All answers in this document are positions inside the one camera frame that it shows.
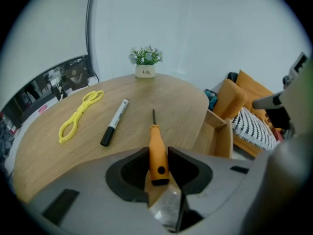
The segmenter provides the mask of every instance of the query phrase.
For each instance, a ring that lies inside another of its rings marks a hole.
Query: potted plant
[[[151,46],[140,48],[140,50],[131,49],[129,55],[131,64],[136,64],[135,76],[138,78],[152,78],[156,75],[154,64],[163,62],[163,52],[157,48],[153,51]]]

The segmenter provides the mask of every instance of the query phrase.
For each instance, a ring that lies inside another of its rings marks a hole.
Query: black marker
[[[117,124],[119,122],[119,120],[121,119],[121,117],[123,116],[123,113],[127,107],[129,103],[129,100],[126,98],[123,100],[122,104],[120,105],[120,107],[118,108],[117,112],[115,113],[114,117],[112,118],[111,123],[109,124],[100,144],[102,144],[103,146],[109,146],[110,144],[110,140],[113,136],[113,133],[117,127]]]

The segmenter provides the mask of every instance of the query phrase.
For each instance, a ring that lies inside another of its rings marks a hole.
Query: green leaves
[[[140,50],[135,50],[133,48],[132,50],[133,51],[131,52],[131,54],[134,54],[134,56],[135,56],[135,63],[138,64],[138,65],[154,65],[157,62],[162,62],[163,61],[162,52],[159,51],[156,48],[153,51],[151,46],[147,46],[145,48],[140,48]]]

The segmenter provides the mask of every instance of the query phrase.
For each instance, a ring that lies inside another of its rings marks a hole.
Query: yellow scissors
[[[103,91],[93,91],[89,92],[87,95],[83,97],[83,103],[78,107],[77,111],[67,120],[59,130],[59,143],[64,143],[64,141],[69,140],[71,137],[74,136],[77,128],[78,128],[78,120],[85,112],[85,110],[93,103],[99,101],[104,95]],[[68,127],[71,123],[73,123],[73,127],[71,131],[63,137],[63,132],[66,127]]]

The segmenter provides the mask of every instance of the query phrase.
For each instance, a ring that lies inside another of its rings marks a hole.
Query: small white pot
[[[153,78],[156,75],[154,65],[136,65],[135,76],[138,78]]]

